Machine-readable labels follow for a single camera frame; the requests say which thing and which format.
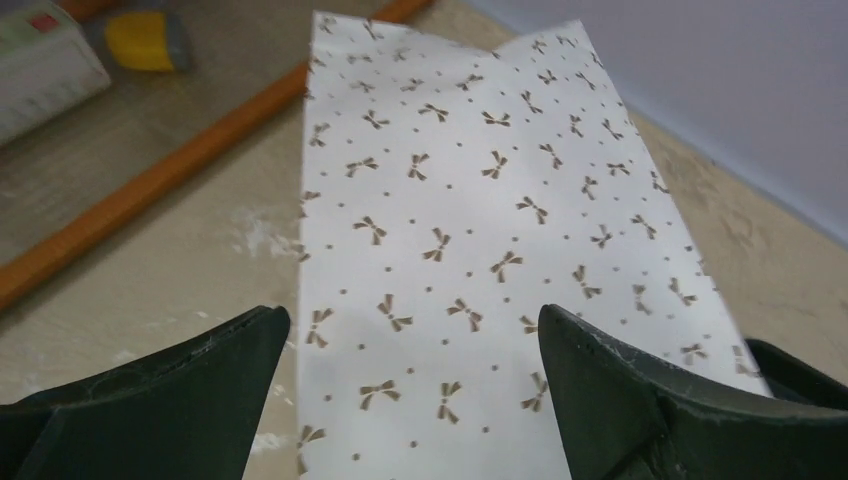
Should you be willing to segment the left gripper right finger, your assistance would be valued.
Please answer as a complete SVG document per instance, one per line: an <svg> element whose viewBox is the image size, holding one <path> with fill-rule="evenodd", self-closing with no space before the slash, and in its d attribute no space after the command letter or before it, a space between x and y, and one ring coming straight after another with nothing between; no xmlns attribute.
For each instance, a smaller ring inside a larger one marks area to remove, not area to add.
<svg viewBox="0 0 848 480"><path fill-rule="evenodd" d="M696 375L560 306L538 341L575 479L843 479L847 410Z"/></svg>

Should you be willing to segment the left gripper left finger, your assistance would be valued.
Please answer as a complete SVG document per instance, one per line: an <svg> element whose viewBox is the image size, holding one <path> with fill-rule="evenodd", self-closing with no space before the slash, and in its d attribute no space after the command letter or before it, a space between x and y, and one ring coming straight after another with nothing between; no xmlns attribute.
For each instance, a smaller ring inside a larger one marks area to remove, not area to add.
<svg viewBox="0 0 848 480"><path fill-rule="evenodd" d="M282 307L1 408L5 479L239 479L286 344Z"/></svg>

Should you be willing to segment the white patterned paper bag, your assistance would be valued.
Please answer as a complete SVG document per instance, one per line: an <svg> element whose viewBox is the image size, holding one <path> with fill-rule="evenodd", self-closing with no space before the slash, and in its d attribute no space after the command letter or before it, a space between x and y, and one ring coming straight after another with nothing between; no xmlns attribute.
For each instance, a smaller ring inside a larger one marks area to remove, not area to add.
<svg viewBox="0 0 848 480"><path fill-rule="evenodd" d="M318 12L311 55L302 478L567 478L546 304L767 393L581 23L490 52Z"/></svg>

